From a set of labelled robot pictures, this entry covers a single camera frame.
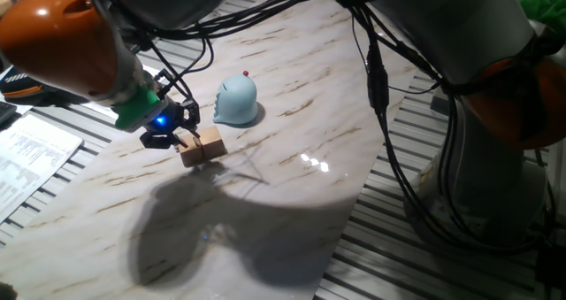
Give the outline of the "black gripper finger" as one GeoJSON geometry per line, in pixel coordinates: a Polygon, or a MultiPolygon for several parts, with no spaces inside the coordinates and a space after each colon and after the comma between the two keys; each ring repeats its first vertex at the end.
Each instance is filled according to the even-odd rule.
{"type": "Polygon", "coordinates": [[[194,137],[199,137],[197,126],[201,121],[199,104],[194,99],[186,99],[180,103],[180,126],[189,131],[194,137]]]}
{"type": "Polygon", "coordinates": [[[172,146],[187,146],[187,144],[182,141],[177,135],[156,135],[150,131],[143,133],[140,136],[140,141],[142,145],[147,149],[167,150],[172,146]]]}

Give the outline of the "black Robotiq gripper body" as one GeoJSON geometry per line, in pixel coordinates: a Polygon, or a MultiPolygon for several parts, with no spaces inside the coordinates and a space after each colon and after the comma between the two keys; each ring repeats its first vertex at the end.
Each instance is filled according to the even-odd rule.
{"type": "Polygon", "coordinates": [[[176,102],[169,103],[158,115],[144,126],[150,136],[167,136],[186,126],[185,109],[176,102]]]}

